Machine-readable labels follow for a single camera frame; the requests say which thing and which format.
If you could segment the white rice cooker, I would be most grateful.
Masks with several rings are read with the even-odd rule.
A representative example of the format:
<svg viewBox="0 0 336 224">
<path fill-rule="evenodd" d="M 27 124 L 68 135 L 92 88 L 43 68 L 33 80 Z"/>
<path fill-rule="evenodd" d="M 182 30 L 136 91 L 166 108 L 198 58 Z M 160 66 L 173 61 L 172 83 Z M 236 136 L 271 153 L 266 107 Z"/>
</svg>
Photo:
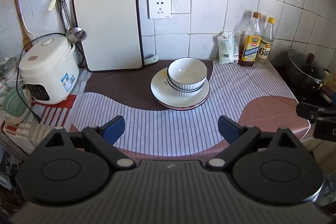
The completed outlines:
<svg viewBox="0 0 336 224">
<path fill-rule="evenodd" d="M 64 36 L 51 36 L 21 58 L 19 72 L 37 102 L 55 105 L 67 99 L 79 76 L 74 51 Z"/>
</svg>

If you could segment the black pot with lid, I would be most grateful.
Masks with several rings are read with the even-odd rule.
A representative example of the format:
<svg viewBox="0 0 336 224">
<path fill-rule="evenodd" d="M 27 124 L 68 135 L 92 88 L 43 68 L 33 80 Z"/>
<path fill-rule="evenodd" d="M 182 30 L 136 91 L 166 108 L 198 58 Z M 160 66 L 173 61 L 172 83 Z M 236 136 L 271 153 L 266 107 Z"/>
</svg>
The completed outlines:
<svg viewBox="0 0 336 224">
<path fill-rule="evenodd" d="M 335 109 L 331 99 L 335 94 L 324 85 L 326 72 L 312 53 L 288 50 L 282 54 L 280 75 L 298 102 L 326 109 Z"/>
</svg>

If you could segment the green strainer basket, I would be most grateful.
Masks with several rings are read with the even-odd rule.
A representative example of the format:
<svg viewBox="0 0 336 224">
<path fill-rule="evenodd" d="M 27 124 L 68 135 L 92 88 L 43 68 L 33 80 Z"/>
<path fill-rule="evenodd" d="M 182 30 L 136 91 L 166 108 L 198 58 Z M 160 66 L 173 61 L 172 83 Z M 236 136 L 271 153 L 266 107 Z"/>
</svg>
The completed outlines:
<svg viewBox="0 0 336 224">
<path fill-rule="evenodd" d="M 27 102 L 23 89 L 18 87 L 18 92 L 12 89 L 5 96 L 3 110 L 13 117 L 21 116 L 26 110 L 26 105 L 22 100 Z"/>
</svg>

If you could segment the wooden spatula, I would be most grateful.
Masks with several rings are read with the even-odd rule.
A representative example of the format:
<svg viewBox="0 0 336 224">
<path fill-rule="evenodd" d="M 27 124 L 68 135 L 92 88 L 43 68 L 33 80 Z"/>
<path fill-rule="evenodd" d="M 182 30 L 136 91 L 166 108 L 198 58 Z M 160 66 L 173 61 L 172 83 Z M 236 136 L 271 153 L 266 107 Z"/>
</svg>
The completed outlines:
<svg viewBox="0 0 336 224">
<path fill-rule="evenodd" d="M 20 1 L 14 0 L 14 4 L 15 4 L 15 9 L 16 9 L 17 16 L 18 16 L 19 25 L 21 28 L 21 33 L 23 36 L 23 47 L 24 47 L 24 50 L 27 52 L 33 47 L 32 41 L 35 39 L 35 35 L 32 32 L 30 32 L 26 26 L 25 20 L 22 15 Z"/>
</svg>

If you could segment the cooking wine bottle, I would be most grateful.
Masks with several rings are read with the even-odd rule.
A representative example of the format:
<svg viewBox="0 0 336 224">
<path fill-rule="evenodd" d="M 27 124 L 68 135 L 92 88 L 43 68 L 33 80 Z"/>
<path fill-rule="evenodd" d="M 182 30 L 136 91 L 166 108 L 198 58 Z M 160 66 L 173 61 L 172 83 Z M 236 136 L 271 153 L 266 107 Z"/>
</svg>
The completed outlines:
<svg viewBox="0 0 336 224">
<path fill-rule="evenodd" d="M 260 18 L 261 14 L 255 11 L 243 32 L 238 60 L 238 64 L 242 67 L 251 67 L 256 59 L 261 42 Z"/>
</svg>

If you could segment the white wall socket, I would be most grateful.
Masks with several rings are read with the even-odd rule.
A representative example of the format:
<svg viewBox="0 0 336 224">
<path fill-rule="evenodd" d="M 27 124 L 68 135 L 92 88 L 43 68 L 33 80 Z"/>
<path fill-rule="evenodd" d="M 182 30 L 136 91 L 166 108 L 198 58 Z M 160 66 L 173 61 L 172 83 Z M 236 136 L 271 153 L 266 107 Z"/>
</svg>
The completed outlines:
<svg viewBox="0 0 336 224">
<path fill-rule="evenodd" d="M 149 19 L 167 19 L 171 17 L 171 0 L 147 0 Z"/>
</svg>

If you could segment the white salt bag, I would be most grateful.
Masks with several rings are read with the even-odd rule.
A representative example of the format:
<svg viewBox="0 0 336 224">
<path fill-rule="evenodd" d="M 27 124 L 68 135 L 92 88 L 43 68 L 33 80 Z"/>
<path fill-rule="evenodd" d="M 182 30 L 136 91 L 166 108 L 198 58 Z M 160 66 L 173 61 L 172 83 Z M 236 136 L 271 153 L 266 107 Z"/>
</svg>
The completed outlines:
<svg viewBox="0 0 336 224">
<path fill-rule="evenodd" d="M 224 31 L 217 37 L 220 65 L 237 63 L 239 59 L 239 31 Z"/>
</svg>

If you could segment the red striped cloth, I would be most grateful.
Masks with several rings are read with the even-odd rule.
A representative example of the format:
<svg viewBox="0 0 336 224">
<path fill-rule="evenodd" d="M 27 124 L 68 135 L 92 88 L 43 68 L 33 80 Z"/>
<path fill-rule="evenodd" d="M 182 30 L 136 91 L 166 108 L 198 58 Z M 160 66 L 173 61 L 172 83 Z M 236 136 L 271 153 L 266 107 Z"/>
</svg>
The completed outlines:
<svg viewBox="0 0 336 224">
<path fill-rule="evenodd" d="M 55 127 L 64 127 L 69 129 L 72 114 L 78 106 L 81 96 L 84 93 L 87 81 L 92 73 L 81 69 L 79 79 L 74 89 L 66 100 L 56 105 L 42 105 L 35 101 L 32 102 L 32 109 L 41 118 L 38 123 L 32 114 L 17 125 L 4 123 L 2 131 L 25 153 L 31 153 L 35 147 L 44 139 L 44 137 Z"/>
</svg>

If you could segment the white cutting board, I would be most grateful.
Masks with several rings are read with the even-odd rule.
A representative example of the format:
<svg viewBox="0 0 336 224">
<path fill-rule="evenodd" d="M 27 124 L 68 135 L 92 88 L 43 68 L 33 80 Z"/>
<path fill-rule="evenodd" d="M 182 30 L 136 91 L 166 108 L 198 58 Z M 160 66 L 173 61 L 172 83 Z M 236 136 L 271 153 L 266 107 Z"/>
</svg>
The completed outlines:
<svg viewBox="0 0 336 224">
<path fill-rule="evenodd" d="M 138 0 L 72 0 L 89 71 L 140 69 L 143 65 Z"/>
</svg>

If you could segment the white vinegar bottle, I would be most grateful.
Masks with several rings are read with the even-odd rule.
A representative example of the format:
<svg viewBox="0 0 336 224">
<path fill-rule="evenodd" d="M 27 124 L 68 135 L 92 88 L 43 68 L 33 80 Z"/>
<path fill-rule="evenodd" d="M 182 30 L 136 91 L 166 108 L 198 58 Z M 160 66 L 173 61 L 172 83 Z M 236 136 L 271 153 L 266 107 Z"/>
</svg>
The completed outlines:
<svg viewBox="0 0 336 224">
<path fill-rule="evenodd" d="M 259 45 L 259 51 L 256 56 L 255 64 L 260 67 L 266 63 L 268 60 L 270 51 L 272 49 L 273 41 L 274 41 L 274 33 L 273 28 L 275 24 L 275 19 L 272 17 L 268 18 L 268 23 L 266 28 L 261 34 L 261 42 Z"/>
</svg>

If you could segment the steel ladle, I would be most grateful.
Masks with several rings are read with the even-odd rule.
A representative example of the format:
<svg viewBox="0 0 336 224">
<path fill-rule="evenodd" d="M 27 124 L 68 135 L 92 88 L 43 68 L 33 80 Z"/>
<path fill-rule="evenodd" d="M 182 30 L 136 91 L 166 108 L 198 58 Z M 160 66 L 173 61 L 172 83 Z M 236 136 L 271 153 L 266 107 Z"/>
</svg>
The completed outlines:
<svg viewBox="0 0 336 224">
<path fill-rule="evenodd" d="M 82 28 L 73 24 L 66 0 L 60 0 L 60 3 L 68 23 L 68 28 L 66 29 L 66 38 L 73 43 L 82 42 L 87 38 L 87 33 Z"/>
</svg>

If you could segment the white sun plate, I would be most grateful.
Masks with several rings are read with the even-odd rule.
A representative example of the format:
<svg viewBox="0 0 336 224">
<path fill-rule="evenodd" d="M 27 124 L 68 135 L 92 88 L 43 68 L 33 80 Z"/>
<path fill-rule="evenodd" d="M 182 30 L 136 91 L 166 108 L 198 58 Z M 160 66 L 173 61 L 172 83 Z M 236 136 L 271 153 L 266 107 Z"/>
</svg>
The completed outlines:
<svg viewBox="0 0 336 224">
<path fill-rule="evenodd" d="M 163 106 L 173 110 L 191 110 L 204 104 L 210 96 L 208 79 L 196 91 L 176 88 L 167 78 L 167 68 L 157 72 L 151 80 L 151 92 Z"/>
</svg>

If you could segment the white ribbed bowl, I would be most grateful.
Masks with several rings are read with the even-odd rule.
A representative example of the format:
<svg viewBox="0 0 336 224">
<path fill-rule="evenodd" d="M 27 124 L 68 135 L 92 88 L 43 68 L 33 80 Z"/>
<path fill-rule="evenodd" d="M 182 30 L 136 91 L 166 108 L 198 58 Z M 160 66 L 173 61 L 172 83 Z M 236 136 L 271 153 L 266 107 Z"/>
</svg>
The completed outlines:
<svg viewBox="0 0 336 224">
<path fill-rule="evenodd" d="M 205 79 L 195 83 L 195 84 L 181 84 L 176 81 L 173 81 L 170 77 L 167 77 L 167 81 L 173 88 L 176 88 L 178 90 L 185 90 L 187 92 L 193 91 L 193 90 L 198 90 L 200 89 L 204 83 Z"/>
<path fill-rule="evenodd" d="M 195 84 L 207 78 L 207 67 L 201 60 L 184 57 L 168 66 L 167 77 L 181 84 Z"/>
<path fill-rule="evenodd" d="M 173 84 L 169 84 L 169 87 L 172 88 L 172 92 L 175 95 L 182 97 L 182 98 L 190 98 L 190 97 L 197 95 L 203 88 L 203 85 L 201 85 L 199 88 L 195 90 L 183 90 L 183 89 L 175 87 Z"/>
</svg>

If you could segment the striped pink table mat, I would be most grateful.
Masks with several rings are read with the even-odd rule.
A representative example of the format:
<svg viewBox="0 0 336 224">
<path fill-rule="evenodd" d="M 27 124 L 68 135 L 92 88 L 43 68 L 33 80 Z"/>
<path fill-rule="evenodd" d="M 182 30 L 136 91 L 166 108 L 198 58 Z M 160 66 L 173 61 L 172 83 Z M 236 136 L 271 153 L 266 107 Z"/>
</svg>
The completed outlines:
<svg viewBox="0 0 336 224">
<path fill-rule="evenodd" d="M 223 115 L 263 131 L 284 126 L 298 139 L 310 130 L 310 123 L 296 114 L 295 96 L 270 63 L 241 67 L 207 62 L 209 97 L 187 111 L 163 107 L 151 92 L 151 79 L 167 66 L 161 61 L 141 71 L 93 74 L 75 101 L 70 130 L 101 126 L 120 115 L 125 131 L 116 147 L 135 161 L 209 159 L 228 145 L 218 130 Z"/>
</svg>

